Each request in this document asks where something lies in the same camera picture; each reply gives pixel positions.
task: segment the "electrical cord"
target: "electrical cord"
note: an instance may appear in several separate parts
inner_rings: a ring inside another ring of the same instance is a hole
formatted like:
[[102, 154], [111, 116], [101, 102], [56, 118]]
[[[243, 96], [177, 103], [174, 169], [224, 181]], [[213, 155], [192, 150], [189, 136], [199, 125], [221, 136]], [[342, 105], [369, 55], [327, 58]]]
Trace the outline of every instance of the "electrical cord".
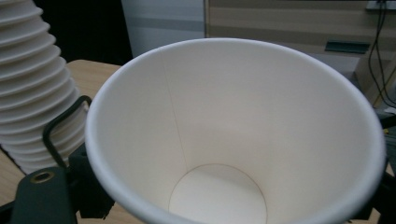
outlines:
[[[396, 107], [396, 102], [392, 101], [388, 95], [387, 89], [386, 89], [386, 81], [385, 81], [385, 73], [384, 73], [384, 67], [382, 64], [382, 59], [381, 59], [381, 54], [379, 52], [379, 44], [378, 44], [378, 39], [379, 36], [381, 34], [382, 31], [382, 27], [384, 25], [384, 21], [386, 18], [386, 12], [387, 12], [387, 5], [386, 5], [386, 1], [380, 1], [379, 2], [379, 13], [378, 13], [378, 21], [377, 21], [377, 25], [376, 25], [376, 33], [375, 33], [375, 42], [372, 45], [372, 48], [370, 50], [370, 55], [369, 55], [369, 71], [370, 71], [370, 75], [373, 79], [373, 81], [375, 82], [375, 86], [378, 89], [379, 92], [379, 96], [381, 98], [381, 100], [384, 102], [385, 105], [388, 105], [390, 107]], [[373, 53], [374, 50], [376, 51], [376, 55], [378, 57], [378, 63], [379, 63], [379, 69], [380, 69], [380, 75], [381, 75], [381, 80], [382, 83], [384, 85], [383, 89], [384, 89], [384, 93], [385, 93], [385, 97], [387, 98], [388, 102], [385, 100], [384, 95], [382, 94], [381, 88], [379, 87], [379, 84], [375, 78], [374, 72], [373, 72], [373, 66], [372, 66], [372, 62], [373, 62]]]

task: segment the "stacked paper cups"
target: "stacked paper cups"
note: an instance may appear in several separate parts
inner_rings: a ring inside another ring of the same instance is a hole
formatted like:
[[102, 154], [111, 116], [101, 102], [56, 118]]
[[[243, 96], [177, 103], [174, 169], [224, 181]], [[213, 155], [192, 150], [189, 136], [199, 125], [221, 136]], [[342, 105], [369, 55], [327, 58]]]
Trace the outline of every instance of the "stacked paper cups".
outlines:
[[[79, 97], [41, 13], [31, 0], [0, 0], [0, 144], [26, 174], [56, 165], [42, 132]], [[51, 133], [66, 162], [84, 142], [85, 118], [82, 106]]]

